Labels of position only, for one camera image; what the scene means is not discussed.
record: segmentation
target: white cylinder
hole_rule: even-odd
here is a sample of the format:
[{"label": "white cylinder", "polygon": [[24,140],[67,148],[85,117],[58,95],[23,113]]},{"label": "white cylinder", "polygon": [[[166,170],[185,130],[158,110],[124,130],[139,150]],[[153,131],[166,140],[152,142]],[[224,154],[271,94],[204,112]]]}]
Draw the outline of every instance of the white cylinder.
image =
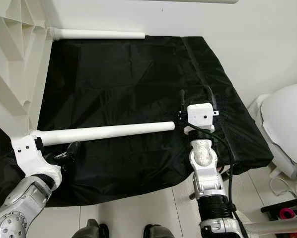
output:
[{"label": "white cylinder", "polygon": [[49,28],[54,40],[60,39],[144,39],[144,32],[96,31]]},{"label": "white cylinder", "polygon": [[174,122],[169,121],[158,123],[90,127],[68,130],[34,130],[30,134],[40,137],[43,142],[43,145],[46,146],[67,144],[75,141],[98,140],[119,136],[138,135],[174,129]]},{"label": "white cylinder", "polygon": [[260,236],[267,234],[283,234],[297,232],[297,218],[270,221],[264,223],[244,224],[247,232],[258,234]]}]

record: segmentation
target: black cloth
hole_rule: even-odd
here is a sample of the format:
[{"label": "black cloth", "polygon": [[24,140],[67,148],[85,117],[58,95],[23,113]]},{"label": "black cloth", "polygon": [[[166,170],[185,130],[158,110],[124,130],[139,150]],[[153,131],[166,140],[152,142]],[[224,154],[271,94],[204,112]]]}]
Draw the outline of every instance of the black cloth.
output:
[{"label": "black cloth", "polygon": [[[214,93],[220,112],[215,133],[234,153],[234,173],[269,164],[266,142],[202,37],[54,42],[38,129],[177,121],[180,90],[188,103],[205,102],[205,86]],[[66,146],[45,147],[45,153],[61,153]],[[226,149],[220,143],[215,149],[219,166],[229,164]],[[95,204],[176,185],[192,172],[190,150],[179,125],[174,131],[82,142],[48,205]]]}]

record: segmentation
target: white tile floor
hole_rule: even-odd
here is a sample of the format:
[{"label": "white tile floor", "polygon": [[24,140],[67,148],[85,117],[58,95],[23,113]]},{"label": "white tile floor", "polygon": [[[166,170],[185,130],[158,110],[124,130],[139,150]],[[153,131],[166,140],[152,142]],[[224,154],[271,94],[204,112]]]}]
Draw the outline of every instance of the white tile floor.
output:
[{"label": "white tile floor", "polygon": [[[276,197],[270,191],[271,169],[265,167],[234,176],[234,203],[253,222],[268,220],[260,212],[262,206],[293,199],[290,194]],[[141,238],[146,224],[166,226],[176,238],[200,238],[197,203],[188,197],[192,192],[190,176],[177,186],[141,196],[93,206],[46,208],[31,225],[27,237],[71,238],[85,226],[87,219],[95,218],[108,225],[112,238]],[[274,235],[262,237],[275,238]]]}]

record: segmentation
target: black cable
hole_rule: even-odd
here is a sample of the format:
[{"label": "black cable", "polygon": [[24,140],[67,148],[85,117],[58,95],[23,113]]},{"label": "black cable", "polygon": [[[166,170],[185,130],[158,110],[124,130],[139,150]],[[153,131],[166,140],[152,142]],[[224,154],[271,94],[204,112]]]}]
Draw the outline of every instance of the black cable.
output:
[{"label": "black cable", "polygon": [[221,137],[215,135],[215,134],[212,134],[211,132],[209,132],[208,130],[205,130],[205,129],[201,129],[193,124],[190,124],[189,122],[187,121],[184,121],[184,123],[188,126],[190,126],[191,128],[195,129],[195,130],[198,130],[198,131],[201,131],[202,133],[205,133],[207,135],[210,135],[212,136],[213,138],[216,138],[218,141],[220,141],[225,147],[226,149],[228,150],[228,154],[229,154],[229,161],[230,161],[230,170],[229,170],[229,186],[228,186],[228,199],[229,199],[229,203],[230,203],[230,207],[231,207],[231,210],[232,210],[232,213],[234,214],[234,217],[236,218],[236,220],[238,221],[239,223],[239,226],[240,226],[240,229],[241,229],[241,233],[243,235],[244,238],[248,238],[248,234],[246,232],[246,229],[244,228],[243,226],[243,223],[241,222],[239,216],[237,215],[236,213],[236,209],[235,209],[235,205],[233,204],[232,202],[232,176],[233,176],[233,162],[234,162],[234,155],[229,147],[229,145],[227,144],[227,142],[225,142]]}]

